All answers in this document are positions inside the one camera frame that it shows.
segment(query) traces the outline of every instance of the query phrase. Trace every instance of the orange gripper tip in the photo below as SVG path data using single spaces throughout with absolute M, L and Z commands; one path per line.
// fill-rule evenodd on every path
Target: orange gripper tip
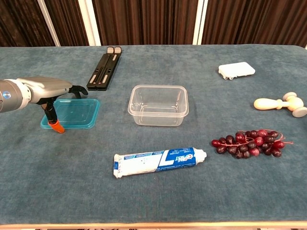
M 58 133 L 64 133 L 65 132 L 65 129 L 63 128 L 63 126 L 59 123 L 59 121 L 57 121 L 56 123 L 54 124 L 50 124 L 48 123 L 53 130 L 57 131 Z

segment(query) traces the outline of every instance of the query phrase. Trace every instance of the clear plastic container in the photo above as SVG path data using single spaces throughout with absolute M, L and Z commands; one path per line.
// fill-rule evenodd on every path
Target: clear plastic container
M 141 126 L 179 126 L 189 113 L 188 92 L 176 85 L 137 85 L 128 112 Z
M 57 99 L 54 108 L 60 124 L 65 129 L 92 128 L 95 125 L 100 102 L 97 99 Z M 40 126 L 51 129 L 46 115 Z

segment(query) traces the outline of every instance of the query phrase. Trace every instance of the curtain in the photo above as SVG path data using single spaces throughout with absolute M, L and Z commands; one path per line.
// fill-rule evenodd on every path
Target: curtain
M 209 0 L 202 44 L 305 47 L 307 0 Z
M 93 0 L 103 45 L 192 44 L 198 0 Z
M 0 46 L 54 46 L 37 0 L 0 1 Z
M 88 46 L 77 0 L 45 0 L 61 46 Z

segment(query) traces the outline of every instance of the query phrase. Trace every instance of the teal plastic lid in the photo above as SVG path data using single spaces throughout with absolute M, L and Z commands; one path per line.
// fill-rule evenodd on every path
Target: teal plastic lid
M 66 129 L 92 128 L 98 115 L 100 102 L 97 99 L 57 99 L 54 102 L 58 121 Z M 51 129 L 46 115 L 40 123 Z

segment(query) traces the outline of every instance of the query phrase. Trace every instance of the red grapes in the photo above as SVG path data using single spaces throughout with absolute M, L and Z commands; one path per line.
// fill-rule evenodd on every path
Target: red grapes
M 228 151 L 237 159 L 247 159 L 250 156 L 257 157 L 260 153 L 281 157 L 281 149 L 284 148 L 285 144 L 293 144 L 293 142 L 283 142 L 283 139 L 283 135 L 277 131 L 260 129 L 238 131 L 235 138 L 227 135 L 226 138 L 212 140 L 211 145 L 216 147 L 218 153 L 223 154 Z

